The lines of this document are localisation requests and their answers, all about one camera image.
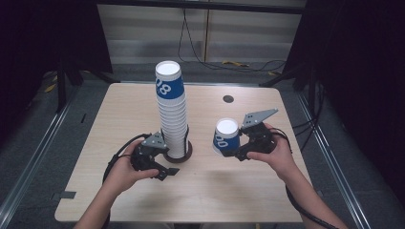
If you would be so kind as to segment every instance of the table top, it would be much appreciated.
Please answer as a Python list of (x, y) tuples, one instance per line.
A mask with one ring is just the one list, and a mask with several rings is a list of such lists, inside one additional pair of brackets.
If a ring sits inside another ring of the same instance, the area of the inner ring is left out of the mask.
[[(265, 120), (283, 130), (294, 159), (309, 179), (283, 100), (276, 89), (239, 86), (184, 85), (189, 141), (193, 155), (172, 164), (162, 155), (156, 162), (180, 168), (166, 180), (143, 179), (122, 193), (111, 210), (111, 221), (153, 222), (292, 222), (301, 221), (288, 201), (285, 185), (264, 162), (223, 157), (214, 153), (217, 121), (239, 122), (246, 113), (278, 108)], [(234, 97), (232, 103), (223, 100)], [(98, 111), (66, 191), (55, 212), (59, 221), (78, 221), (101, 186), (102, 176), (122, 145), (135, 135), (155, 133), (160, 115), (155, 84), (113, 84)], [(241, 137), (241, 144), (248, 138)]]

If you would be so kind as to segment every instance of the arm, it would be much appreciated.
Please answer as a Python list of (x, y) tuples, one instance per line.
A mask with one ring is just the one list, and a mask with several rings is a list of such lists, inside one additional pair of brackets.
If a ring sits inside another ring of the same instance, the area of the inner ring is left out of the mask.
[[(266, 162), (277, 176), (286, 184), (297, 203), (312, 215), (340, 229), (348, 228), (345, 223), (317, 195), (310, 183), (295, 164), (288, 143), (276, 136), (277, 147), (271, 154), (249, 152), (251, 159)], [(301, 215), (306, 228), (323, 228), (312, 220)]]
[(75, 228), (101, 228), (114, 201), (122, 192), (131, 188), (137, 180), (154, 177), (159, 173), (158, 170), (134, 170), (130, 155), (138, 144), (140, 141), (135, 141), (125, 149)]

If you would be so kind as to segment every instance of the forearm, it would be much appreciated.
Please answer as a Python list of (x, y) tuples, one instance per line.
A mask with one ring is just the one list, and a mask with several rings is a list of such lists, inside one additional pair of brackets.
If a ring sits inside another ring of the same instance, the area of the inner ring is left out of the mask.
[(87, 208), (86, 212), (76, 224), (75, 229), (99, 229), (107, 219), (110, 209), (116, 200), (117, 195), (101, 188)]
[[(283, 177), (282, 180), (296, 202), (307, 212), (337, 228), (347, 228), (345, 223), (318, 196), (298, 168), (295, 168), (290, 174)], [(301, 217), (306, 228), (324, 228), (303, 215)]]

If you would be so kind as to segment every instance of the metal bracket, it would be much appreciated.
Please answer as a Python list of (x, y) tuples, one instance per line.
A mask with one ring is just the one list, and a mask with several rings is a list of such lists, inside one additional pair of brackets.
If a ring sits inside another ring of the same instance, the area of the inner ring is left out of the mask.
[(143, 146), (149, 146), (149, 147), (160, 148), (160, 149), (167, 148), (166, 143), (164, 143), (163, 136), (161, 135), (160, 132), (156, 132), (153, 135), (149, 136), (144, 141), (142, 141), (141, 144)]
[(266, 111), (261, 111), (261, 112), (255, 112), (255, 113), (248, 113), (245, 115), (244, 123), (242, 123), (241, 129), (246, 129), (251, 126), (257, 125), (266, 118), (276, 114), (278, 112), (277, 108), (266, 110)]

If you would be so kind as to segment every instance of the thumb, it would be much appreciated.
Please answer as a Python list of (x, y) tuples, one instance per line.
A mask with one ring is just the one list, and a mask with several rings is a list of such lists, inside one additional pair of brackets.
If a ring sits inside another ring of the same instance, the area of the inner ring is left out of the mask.
[(144, 178), (155, 177), (158, 174), (159, 174), (159, 170), (157, 170), (157, 169), (137, 171), (136, 178), (137, 178), (137, 180), (140, 180), (140, 179), (144, 179)]
[(266, 162), (266, 155), (262, 154), (262, 153), (249, 152), (249, 153), (247, 153), (247, 157), (249, 157), (250, 159)]

